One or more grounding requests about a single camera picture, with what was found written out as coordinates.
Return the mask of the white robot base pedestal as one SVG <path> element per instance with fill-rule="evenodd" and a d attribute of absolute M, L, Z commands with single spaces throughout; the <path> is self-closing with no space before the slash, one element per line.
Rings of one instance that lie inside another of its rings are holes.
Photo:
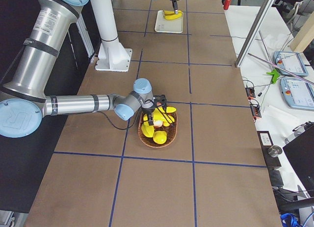
<path fill-rule="evenodd" d="M 90 1 L 102 42 L 96 70 L 127 72 L 132 49 L 124 48 L 119 41 L 111 0 Z"/>

